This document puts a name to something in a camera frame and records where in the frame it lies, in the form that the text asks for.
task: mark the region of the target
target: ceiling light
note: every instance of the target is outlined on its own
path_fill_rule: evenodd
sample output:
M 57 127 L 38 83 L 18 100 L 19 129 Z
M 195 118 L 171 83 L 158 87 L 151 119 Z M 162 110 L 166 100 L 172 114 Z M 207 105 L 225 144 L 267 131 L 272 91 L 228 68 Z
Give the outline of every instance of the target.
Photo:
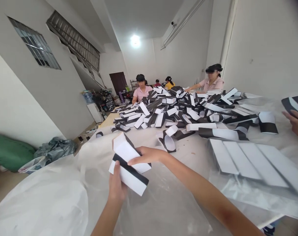
M 131 37 L 131 45 L 135 48 L 139 47 L 140 46 L 140 37 L 137 35 L 133 35 Z

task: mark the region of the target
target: white cabinet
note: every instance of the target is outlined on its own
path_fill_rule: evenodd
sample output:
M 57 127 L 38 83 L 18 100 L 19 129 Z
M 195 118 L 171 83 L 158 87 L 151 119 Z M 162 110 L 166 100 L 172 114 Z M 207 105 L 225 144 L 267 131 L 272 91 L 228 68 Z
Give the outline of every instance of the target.
M 95 122 L 96 123 L 102 122 L 102 115 L 99 112 L 99 108 L 97 107 L 97 105 L 95 103 L 92 103 L 92 104 L 88 104 L 87 107 L 89 108 Z

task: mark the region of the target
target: brown door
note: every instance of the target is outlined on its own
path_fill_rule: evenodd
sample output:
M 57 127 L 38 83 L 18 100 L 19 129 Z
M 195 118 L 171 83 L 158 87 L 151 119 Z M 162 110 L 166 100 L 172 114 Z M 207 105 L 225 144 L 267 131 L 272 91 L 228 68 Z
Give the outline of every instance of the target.
M 125 90 L 127 85 L 124 72 L 113 73 L 109 76 L 113 83 L 116 94 L 119 95 L 118 93 Z

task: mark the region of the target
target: window grille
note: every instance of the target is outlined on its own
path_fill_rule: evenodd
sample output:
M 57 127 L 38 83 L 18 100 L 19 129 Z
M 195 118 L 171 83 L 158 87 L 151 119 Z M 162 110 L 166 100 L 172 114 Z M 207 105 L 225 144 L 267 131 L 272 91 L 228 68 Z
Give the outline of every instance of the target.
M 68 21 L 57 11 L 47 20 L 48 27 L 61 36 L 83 60 L 99 73 L 100 52 L 89 43 Z
M 61 70 L 42 34 L 15 19 L 9 20 L 40 66 Z

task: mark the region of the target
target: gray plastic bag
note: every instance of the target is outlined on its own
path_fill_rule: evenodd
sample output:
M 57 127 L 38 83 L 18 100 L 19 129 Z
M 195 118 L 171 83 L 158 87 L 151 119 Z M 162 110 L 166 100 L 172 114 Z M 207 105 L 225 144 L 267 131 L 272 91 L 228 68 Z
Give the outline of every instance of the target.
M 52 138 L 49 143 L 44 143 L 34 153 L 34 158 L 46 156 L 51 162 L 61 157 L 73 154 L 77 149 L 77 145 L 71 139 L 63 140 L 58 137 Z

